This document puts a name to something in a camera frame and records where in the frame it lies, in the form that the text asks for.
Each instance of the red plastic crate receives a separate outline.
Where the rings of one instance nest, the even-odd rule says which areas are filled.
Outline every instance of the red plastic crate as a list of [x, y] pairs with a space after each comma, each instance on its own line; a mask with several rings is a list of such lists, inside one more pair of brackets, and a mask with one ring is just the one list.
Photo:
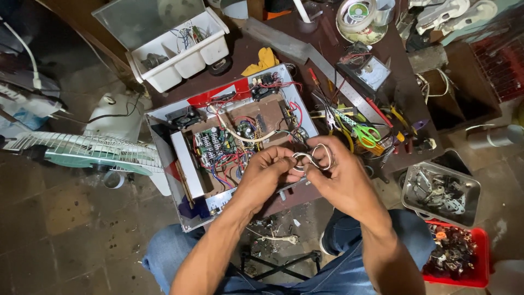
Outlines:
[[[426, 220], [427, 223], [436, 224], [441, 226], [453, 226], [454, 225], [441, 222]], [[475, 263], [473, 275], [470, 278], [464, 278], [458, 281], [452, 280], [451, 278], [436, 278], [431, 275], [423, 275], [424, 281], [431, 283], [442, 283], [456, 286], [466, 287], [477, 287], [485, 288], [489, 282], [489, 238], [488, 234], [481, 228], [476, 227], [471, 229], [471, 240], [477, 243], [477, 249], [475, 254], [477, 255], [477, 262]]]

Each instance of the tile floor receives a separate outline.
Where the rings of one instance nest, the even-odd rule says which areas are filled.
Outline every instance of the tile floor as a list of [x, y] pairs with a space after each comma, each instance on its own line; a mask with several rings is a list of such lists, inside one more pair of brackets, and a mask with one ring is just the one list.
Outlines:
[[[90, 66], [60, 78], [62, 99], [78, 119], [89, 118], [101, 95], [123, 89], [101, 65]], [[504, 105], [505, 119], [510, 106]], [[53, 121], [54, 131], [78, 133], [81, 126]], [[444, 142], [455, 147], [482, 184], [476, 224], [490, 236], [493, 261], [524, 259], [524, 146], [471, 150], [465, 133]], [[101, 184], [99, 175], [60, 166], [46, 167], [20, 157], [0, 154], [0, 294], [162, 294], [138, 262], [147, 241], [163, 226], [176, 223], [170, 197], [162, 196], [149, 178], [137, 176], [116, 190]], [[374, 181], [388, 208], [402, 208], [395, 182]], [[323, 199], [293, 207], [276, 215], [286, 232], [293, 219], [300, 227], [293, 233], [301, 244], [276, 242], [276, 253], [261, 249], [261, 257], [277, 264], [294, 255], [319, 249], [318, 239], [332, 206]], [[246, 235], [242, 241], [252, 239]], [[324, 256], [323, 264], [330, 258]], [[310, 276], [312, 262], [293, 270]], [[257, 272], [265, 269], [256, 266]], [[268, 282], [293, 281], [287, 275]], [[484, 290], [427, 284], [429, 295], [484, 294]]]

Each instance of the rag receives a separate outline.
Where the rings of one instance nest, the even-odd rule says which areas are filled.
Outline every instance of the rag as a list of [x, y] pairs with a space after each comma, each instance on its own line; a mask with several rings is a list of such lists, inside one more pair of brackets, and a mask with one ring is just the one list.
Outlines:
[[260, 60], [257, 65], [253, 64], [247, 67], [243, 72], [242, 76], [247, 77], [249, 75], [252, 75], [256, 72], [260, 72], [262, 70], [265, 70], [270, 67], [274, 67], [278, 65], [280, 62], [273, 54], [273, 50], [271, 48], [262, 48], [258, 52], [258, 59]]

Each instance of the workbench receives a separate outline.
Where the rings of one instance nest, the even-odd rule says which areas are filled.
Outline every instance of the workbench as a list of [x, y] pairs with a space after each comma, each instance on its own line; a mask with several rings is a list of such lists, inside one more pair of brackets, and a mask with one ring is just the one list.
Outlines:
[[[320, 51], [320, 45], [324, 57], [334, 65], [344, 54], [344, 47], [350, 45], [350, 43], [343, 39], [336, 31], [335, 14], [337, 6], [333, 7], [331, 4], [322, 4], [321, 6], [324, 10], [322, 17], [328, 18], [335, 30], [337, 39], [340, 42], [338, 46], [333, 47], [331, 45], [321, 26], [311, 34], [300, 33], [296, 26], [296, 18], [298, 17], [297, 12], [265, 21], [265, 24], [305, 43], [311, 43], [318, 51]], [[241, 77], [241, 73], [247, 66], [258, 63], [258, 51], [263, 47], [263, 45], [249, 36], [242, 36], [242, 33], [239, 30], [233, 30], [232, 24], [229, 26], [232, 31], [230, 34], [226, 35], [226, 41], [230, 47], [230, 54], [233, 58], [233, 66], [231, 70], [220, 77], [214, 77], [207, 71], [203, 71], [202, 73], [183, 81], [166, 93], [158, 93], [153, 87], [148, 86], [147, 88], [155, 108], [165, 106], [183, 98], [203, 92], [204, 90], [236, 80]], [[417, 85], [402, 40], [400, 39], [393, 22], [389, 25], [384, 38], [373, 45], [372, 53], [383, 63], [386, 63], [386, 60], [391, 57], [391, 75], [377, 92], [376, 101], [387, 103], [388, 101], [393, 101], [393, 97], [395, 97], [395, 102], [398, 108], [403, 111], [404, 116], [410, 122], [430, 119], [431, 117], [428, 108], [424, 103], [424, 97]], [[277, 54], [277, 56], [281, 62], [291, 62], [296, 64], [283, 55]], [[316, 102], [311, 95], [311, 92], [315, 89], [315, 85], [307, 69], [312, 68], [314, 70], [321, 82], [323, 91], [329, 93], [326, 77], [311, 61], [308, 61], [305, 66], [297, 65], [297, 68], [298, 73], [293, 79], [303, 84], [302, 99], [308, 107], [308, 110], [312, 111], [318, 102]], [[349, 79], [348, 81], [359, 93], [363, 93], [362, 88], [355, 81], [350, 81]], [[392, 154], [384, 166], [382, 170], [384, 174], [390, 174], [394, 171], [432, 159], [444, 153], [438, 133], [431, 120], [423, 130], [425, 131], [426, 136], [435, 139], [437, 144], [436, 149], [433, 151], [424, 151], [421, 154], [416, 152], [406, 154], [404, 149], [400, 148], [400, 152], [398, 154]], [[271, 215], [292, 206], [310, 202], [320, 196], [320, 193], [312, 185], [297, 185], [292, 190], [290, 189], [286, 191], [287, 199], [285, 201], [282, 201], [278, 195], [271, 197], [270, 200], [266, 202], [261, 214], [264, 216]]]

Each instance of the person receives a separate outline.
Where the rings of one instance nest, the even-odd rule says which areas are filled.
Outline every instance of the person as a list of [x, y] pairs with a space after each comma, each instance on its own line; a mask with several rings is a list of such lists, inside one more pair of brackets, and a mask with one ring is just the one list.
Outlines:
[[[329, 175], [303, 163], [307, 179], [335, 208], [320, 247], [338, 257], [290, 288], [255, 281], [230, 263], [242, 232], [279, 182], [303, 175], [292, 169], [297, 160], [291, 150], [272, 146], [250, 159], [235, 194], [205, 234], [202, 228], [186, 234], [175, 224], [153, 236], [143, 266], [166, 294], [425, 294], [420, 270], [435, 248], [425, 222], [405, 210], [386, 210], [358, 157], [336, 137], [307, 143], [325, 144], [332, 153]], [[321, 167], [329, 165], [326, 150], [314, 156]]]

